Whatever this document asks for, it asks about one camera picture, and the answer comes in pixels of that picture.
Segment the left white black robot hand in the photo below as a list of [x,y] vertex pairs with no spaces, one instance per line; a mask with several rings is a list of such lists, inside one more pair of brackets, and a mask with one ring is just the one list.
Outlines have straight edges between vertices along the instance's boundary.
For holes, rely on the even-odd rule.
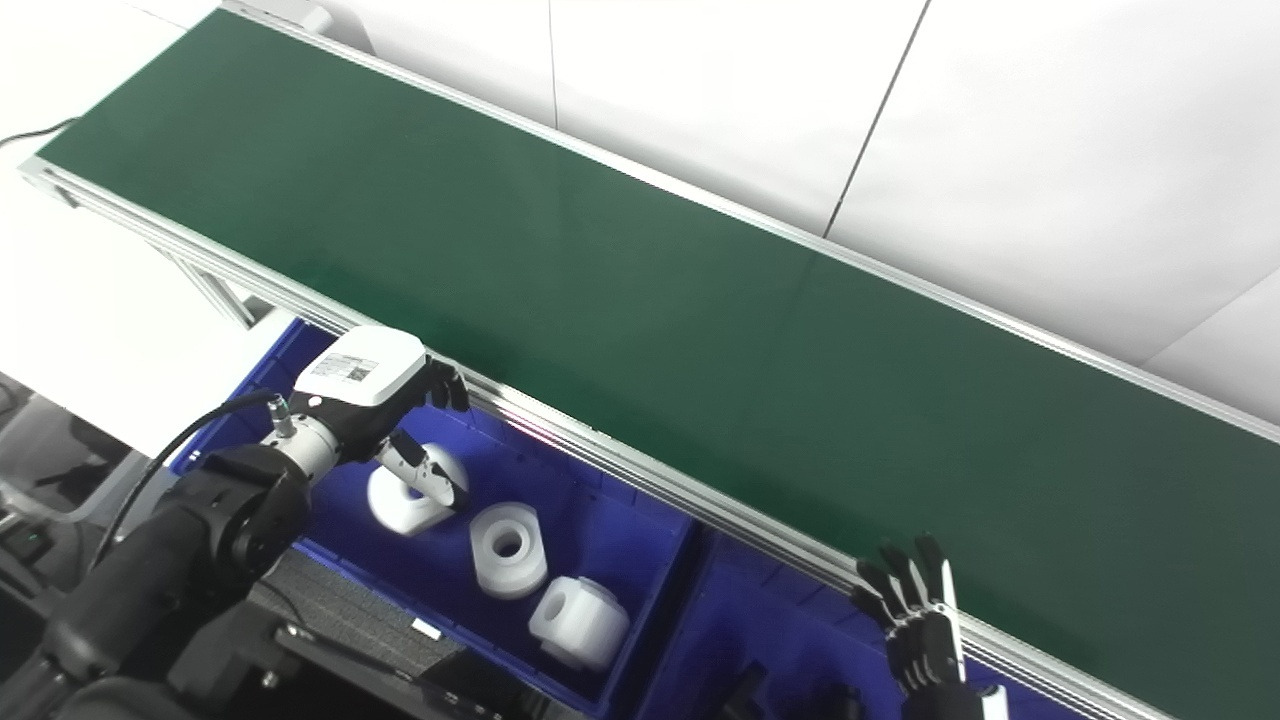
[[426,404],[471,407],[460,369],[430,355],[413,334],[387,325],[347,331],[301,372],[287,404],[297,432],[289,439],[278,434],[271,446],[316,478],[375,460],[447,511],[468,506],[457,475],[401,429]]

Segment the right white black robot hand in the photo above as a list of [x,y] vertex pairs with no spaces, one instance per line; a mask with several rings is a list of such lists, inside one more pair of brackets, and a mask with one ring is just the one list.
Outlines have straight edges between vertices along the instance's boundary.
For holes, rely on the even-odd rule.
[[1001,685],[968,680],[957,596],[950,559],[931,533],[916,552],[886,542],[882,564],[854,564],[851,605],[879,628],[890,674],[904,694],[904,719],[1007,719]]

